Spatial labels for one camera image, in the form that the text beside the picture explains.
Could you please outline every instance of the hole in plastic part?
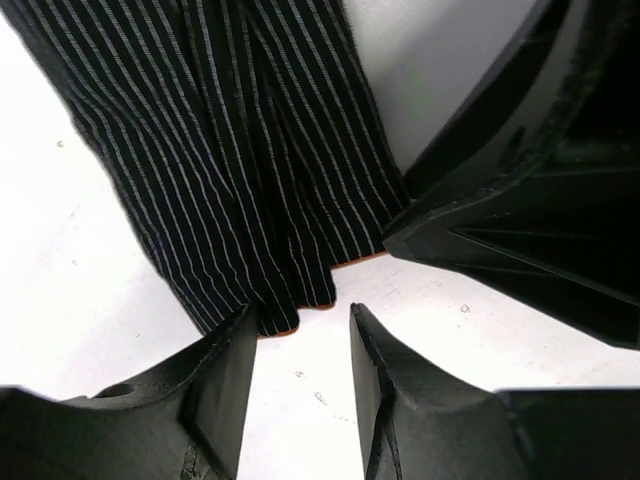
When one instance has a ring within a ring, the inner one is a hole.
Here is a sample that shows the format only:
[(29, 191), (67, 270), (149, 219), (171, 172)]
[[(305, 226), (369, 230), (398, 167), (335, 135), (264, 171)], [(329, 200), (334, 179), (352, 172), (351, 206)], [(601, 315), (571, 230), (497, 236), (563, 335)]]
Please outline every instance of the hole in plastic part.
[(129, 395), (133, 393), (135, 388), (128, 383), (118, 383), (117, 385), (112, 385), (111, 387), (105, 388), (101, 391), (96, 398), (115, 398), (115, 397), (124, 397), (125, 395)]

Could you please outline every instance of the black plastic bracket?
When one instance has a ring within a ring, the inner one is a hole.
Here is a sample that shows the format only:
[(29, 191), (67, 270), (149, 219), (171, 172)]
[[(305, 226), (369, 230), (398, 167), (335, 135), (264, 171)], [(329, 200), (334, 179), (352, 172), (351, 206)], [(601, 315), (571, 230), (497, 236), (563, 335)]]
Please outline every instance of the black plastic bracket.
[(638, 0), (540, 0), (407, 173), (399, 258), (640, 348)]
[(351, 310), (367, 480), (640, 478), (640, 390), (490, 393)]
[(0, 477), (236, 478), (258, 335), (247, 309), (94, 398), (0, 389)]

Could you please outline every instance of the clothing item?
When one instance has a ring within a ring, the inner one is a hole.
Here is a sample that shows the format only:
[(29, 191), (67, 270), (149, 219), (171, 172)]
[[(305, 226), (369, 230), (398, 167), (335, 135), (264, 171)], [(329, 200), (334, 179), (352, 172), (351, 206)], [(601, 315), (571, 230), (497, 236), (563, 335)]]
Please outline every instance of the clothing item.
[(339, 1), (0, 6), (202, 332), (253, 302), (293, 330), (382, 250), (407, 196)]

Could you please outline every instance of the black plastic part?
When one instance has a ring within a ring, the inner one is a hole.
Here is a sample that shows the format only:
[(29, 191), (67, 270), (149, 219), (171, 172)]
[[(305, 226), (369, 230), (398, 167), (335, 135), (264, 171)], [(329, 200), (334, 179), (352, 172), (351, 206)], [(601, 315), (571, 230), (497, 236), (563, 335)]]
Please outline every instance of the black plastic part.
[(640, 478), (639, 390), (490, 393), (351, 311), (366, 480)]
[(639, 3), (536, 4), (408, 172), (392, 255), (640, 348)]
[(0, 478), (236, 478), (258, 323), (248, 309), (95, 398), (0, 389)]

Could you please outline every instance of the white surface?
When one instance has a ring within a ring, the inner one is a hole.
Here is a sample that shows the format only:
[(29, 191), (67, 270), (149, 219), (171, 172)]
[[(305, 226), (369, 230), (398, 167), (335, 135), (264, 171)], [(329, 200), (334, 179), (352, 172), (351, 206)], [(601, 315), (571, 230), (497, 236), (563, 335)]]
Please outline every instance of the white surface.
[[(0, 76), (0, 384), (92, 395), (198, 335), (141, 255), (98, 162), (4, 23)], [(362, 478), (348, 308), (487, 389), (638, 385), (602, 345), (456, 274), (383, 257), (335, 274), (339, 301), (259, 342), (240, 478)]]
[(401, 170), (469, 95), (536, 0), (345, 0)]

